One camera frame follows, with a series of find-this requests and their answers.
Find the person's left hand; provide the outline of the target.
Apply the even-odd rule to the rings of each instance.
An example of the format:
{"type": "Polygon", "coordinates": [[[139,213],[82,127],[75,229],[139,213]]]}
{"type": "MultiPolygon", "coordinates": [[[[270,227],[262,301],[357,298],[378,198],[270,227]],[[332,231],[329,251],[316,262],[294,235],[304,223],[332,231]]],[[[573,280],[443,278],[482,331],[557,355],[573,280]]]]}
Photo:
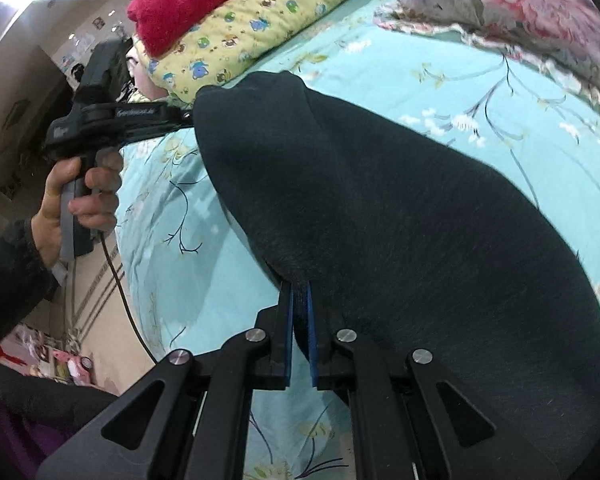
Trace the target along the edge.
{"type": "Polygon", "coordinates": [[[45,182],[41,207],[30,221],[33,241],[47,269],[58,261],[62,242],[61,211],[68,212],[85,229],[110,231],[117,223],[116,212],[121,188],[123,158],[112,148],[97,153],[99,165],[87,170],[85,185],[91,195],[70,200],[61,205],[62,188],[78,177],[81,170],[79,157],[60,160],[50,170],[45,182]]]}

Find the black sleeved left forearm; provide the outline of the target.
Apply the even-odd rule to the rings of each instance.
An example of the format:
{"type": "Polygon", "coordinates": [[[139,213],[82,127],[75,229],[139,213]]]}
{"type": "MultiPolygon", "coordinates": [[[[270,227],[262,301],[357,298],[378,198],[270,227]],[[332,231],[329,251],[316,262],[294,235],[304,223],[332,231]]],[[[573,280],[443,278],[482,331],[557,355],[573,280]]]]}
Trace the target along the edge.
{"type": "Polygon", "coordinates": [[[0,341],[53,288],[55,278],[35,247],[30,220],[12,222],[0,234],[0,341]]]}

